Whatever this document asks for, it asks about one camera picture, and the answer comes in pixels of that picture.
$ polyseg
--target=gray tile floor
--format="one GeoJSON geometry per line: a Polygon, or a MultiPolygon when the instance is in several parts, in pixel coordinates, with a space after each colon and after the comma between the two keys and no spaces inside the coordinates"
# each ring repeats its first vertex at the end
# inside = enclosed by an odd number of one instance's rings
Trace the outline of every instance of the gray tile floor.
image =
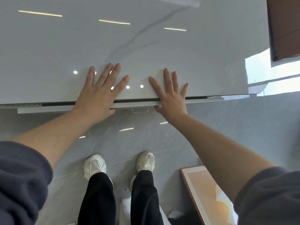
{"type": "MultiPolygon", "coordinates": [[[[273,162],[300,170],[300,92],[191,104],[188,112],[273,162]]],[[[15,110],[2,109],[0,140],[8,140],[57,116],[18,115],[15,110]]],[[[78,139],[55,168],[37,224],[76,221],[88,184],[83,177],[83,163],[92,154],[102,155],[108,164],[107,174],[115,184],[117,214],[120,199],[130,196],[128,184],[136,173],[137,155],[145,150],[155,156],[153,176],[163,211],[192,210],[179,168],[201,164],[201,161],[187,140],[170,124],[161,125],[162,122],[164,118],[154,109],[146,114],[119,110],[89,129],[85,138],[78,139]],[[126,128],[134,129],[119,132],[126,128]]]]}

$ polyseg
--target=person's left hand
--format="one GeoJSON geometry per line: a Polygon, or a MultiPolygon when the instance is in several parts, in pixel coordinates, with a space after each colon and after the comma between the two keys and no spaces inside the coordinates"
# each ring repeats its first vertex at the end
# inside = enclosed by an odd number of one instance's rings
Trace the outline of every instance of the person's left hand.
{"type": "Polygon", "coordinates": [[[91,125],[95,125],[115,113],[115,109],[110,109],[110,107],[129,81],[129,76],[124,76],[111,90],[121,70],[121,65],[118,63],[113,69],[112,67],[111,63],[107,64],[94,86],[92,84],[95,68],[90,67],[84,87],[72,109],[73,112],[83,115],[86,120],[90,121],[91,125]]]}

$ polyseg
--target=white table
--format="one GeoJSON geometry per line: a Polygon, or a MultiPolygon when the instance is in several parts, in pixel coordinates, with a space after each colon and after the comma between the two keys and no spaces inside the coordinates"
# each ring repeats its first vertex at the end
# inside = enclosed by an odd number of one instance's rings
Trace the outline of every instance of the white table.
{"type": "Polygon", "coordinates": [[[0,16],[0,104],[76,101],[108,62],[130,75],[117,100],[157,98],[165,67],[187,97],[260,93],[269,74],[266,0],[1,0],[0,16]]]}

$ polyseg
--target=person's right arm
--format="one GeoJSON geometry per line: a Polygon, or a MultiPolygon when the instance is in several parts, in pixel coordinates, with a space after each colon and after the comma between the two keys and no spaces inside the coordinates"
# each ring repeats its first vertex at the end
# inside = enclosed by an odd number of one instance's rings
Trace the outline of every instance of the person's right arm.
{"type": "Polygon", "coordinates": [[[157,81],[149,81],[161,99],[156,111],[186,137],[214,180],[233,202],[238,192],[255,174],[276,166],[264,157],[229,137],[197,121],[187,113],[185,95],[188,85],[179,93],[177,75],[164,70],[166,92],[157,81]]]}

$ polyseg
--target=gray sweatshirt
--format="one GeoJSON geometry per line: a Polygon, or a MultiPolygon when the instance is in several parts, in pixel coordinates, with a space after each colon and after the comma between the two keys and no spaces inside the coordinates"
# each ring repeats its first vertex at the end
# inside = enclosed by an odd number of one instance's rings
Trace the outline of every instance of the gray sweatshirt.
{"type": "MultiPolygon", "coordinates": [[[[0,225],[32,225],[43,207],[53,172],[36,150],[0,142],[0,225]]],[[[300,224],[300,172],[272,167],[256,174],[239,192],[238,224],[300,224]]]]}

